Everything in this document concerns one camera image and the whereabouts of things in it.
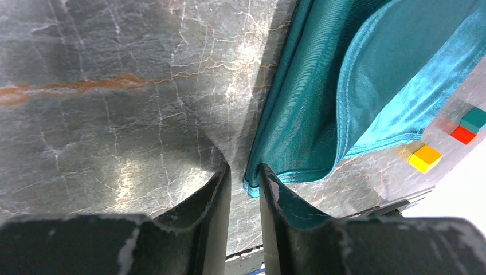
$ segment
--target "gray marble table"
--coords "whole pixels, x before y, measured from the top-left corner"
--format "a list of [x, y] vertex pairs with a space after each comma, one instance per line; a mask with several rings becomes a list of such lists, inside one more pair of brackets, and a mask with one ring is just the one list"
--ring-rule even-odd
[[[232, 167], [228, 254], [261, 244], [241, 188], [295, 0], [0, 0], [0, 221], [18, 214], [159, 215]], [[481, 105], [486, 62], [424, 141], [446, 154], [421, 175], [415, 144], [345, 160], [292, 185], [335, 216], [432, 187], [472, 147], [447, 137]]]

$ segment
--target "teal cube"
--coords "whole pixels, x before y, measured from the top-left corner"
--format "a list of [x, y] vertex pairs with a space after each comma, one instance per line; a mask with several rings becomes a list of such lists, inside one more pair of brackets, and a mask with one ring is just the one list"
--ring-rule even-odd
[[461, 126], [469, 132], [478, 134], [486, 128], [486, 112], [474, 107], [461, 119]]

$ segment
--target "yellow cube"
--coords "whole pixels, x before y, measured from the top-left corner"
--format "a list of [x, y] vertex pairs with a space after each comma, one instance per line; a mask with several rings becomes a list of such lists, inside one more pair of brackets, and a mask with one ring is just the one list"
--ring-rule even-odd
[[423, 174], [438, 165], [442, 155], [428, 145], [422, 146], [417, 152], [413, 153], [409, 163]]

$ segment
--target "toy block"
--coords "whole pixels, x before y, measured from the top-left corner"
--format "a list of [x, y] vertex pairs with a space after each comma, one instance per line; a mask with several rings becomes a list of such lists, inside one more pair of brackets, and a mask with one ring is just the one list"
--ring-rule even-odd
[[486, 128], [486, 112], [474, 107], [461, 119], [460, 125], [469, 132], [477, 135]]
[[454, 132], [452, 132], [451, 134], [453, 138], [459, 140], [466, 145], [471, 145], [474, 140], [476, 140], [476, 138], [480, 135], [481, 133], [475, 135], [474, 133], [469, 132], [466, 128], [462, 126], [457, 127], [457, 129], [455, 129]]
[[423, 174], [438, 165], [442, 155], [428, 145], [422, 146], [411, 156], [409, 163]]

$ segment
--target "teal cloth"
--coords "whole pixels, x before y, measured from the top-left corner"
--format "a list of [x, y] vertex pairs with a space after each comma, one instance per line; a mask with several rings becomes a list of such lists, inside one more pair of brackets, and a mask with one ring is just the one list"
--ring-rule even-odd
[[486, 0], [301, 0], [253, 143], [283, 183], [419, 140], [485, 54]]

